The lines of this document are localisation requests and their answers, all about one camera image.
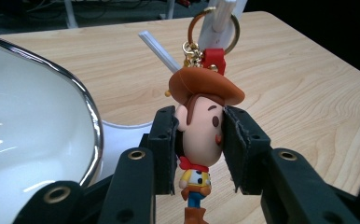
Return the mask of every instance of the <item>toy eye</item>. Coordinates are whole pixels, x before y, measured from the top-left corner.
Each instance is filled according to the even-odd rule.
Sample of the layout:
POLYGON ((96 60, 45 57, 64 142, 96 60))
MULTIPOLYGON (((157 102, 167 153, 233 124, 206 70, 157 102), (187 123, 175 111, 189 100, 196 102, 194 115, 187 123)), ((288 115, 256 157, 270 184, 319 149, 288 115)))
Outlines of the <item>toy eye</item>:
POLYGON ((213 123, 213 126, 215 126, 215 127, 218 126, 218 124, 220 123, 220 120, 218 119, 217 116, 214 116, 214 117, 213 117, 212 123, 213 123))

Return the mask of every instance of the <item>red bandana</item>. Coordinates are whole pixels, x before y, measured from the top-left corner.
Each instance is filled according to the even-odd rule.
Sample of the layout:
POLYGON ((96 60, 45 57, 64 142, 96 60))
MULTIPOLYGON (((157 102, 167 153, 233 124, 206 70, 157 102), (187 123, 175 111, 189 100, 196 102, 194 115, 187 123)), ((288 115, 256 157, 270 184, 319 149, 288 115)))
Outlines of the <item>red bandana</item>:
POLYGON ((197 165, 197 164, 192 164, 187 157, 180 157, 180 168, 182 170, 199 170, 205 173, 209 172, 209 167, 207 166, 202 166, 202 165, 197 165))

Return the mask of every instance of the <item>toy face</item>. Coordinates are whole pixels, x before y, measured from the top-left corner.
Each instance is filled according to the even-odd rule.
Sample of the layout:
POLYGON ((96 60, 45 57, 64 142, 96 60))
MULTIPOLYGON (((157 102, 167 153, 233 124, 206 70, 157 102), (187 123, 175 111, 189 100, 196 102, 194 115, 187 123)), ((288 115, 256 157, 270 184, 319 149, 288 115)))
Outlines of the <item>toy face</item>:
POLYGON ((180 107, 175 115, 179 119, 179 131, 184 132, 185 156, 194 164, 215 164, 222 152, 223 106, 208 98, 199 97, 195 103, 192 121, 188 125, 185 118, 187 110, 183 105, 180 107))

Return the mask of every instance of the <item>toy ear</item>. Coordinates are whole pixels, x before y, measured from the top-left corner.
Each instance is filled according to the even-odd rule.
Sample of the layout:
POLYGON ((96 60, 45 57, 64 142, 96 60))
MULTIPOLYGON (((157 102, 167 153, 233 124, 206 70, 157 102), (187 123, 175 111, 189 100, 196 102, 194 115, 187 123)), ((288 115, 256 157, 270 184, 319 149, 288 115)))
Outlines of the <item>toy ear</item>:
POLYGON ((178 106, 176 112, 174 112, 174 116, 179 120, 177 130, 180 132, 185 131, 187 128, 187 114, 188 111, 183 105, 178 106))

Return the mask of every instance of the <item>toy figure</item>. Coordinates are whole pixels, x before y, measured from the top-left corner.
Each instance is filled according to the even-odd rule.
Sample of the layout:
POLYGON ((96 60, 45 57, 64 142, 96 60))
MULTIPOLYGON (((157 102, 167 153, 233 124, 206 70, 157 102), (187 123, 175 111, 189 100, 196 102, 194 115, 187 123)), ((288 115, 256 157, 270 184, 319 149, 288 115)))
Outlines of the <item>toy figure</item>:
POLYGON ((215 164, 222 153, 223 108, 236 105, 244 93, 224 76, 199 67, 184 67, 169 80, 169 90, 180 106, 175 116, 182 134, 179 149, 180 168, 185 170, 179 187, 183 199, 188 200, 185 223, 207 223, 201 200, 210 194, 209 166, 215 164))

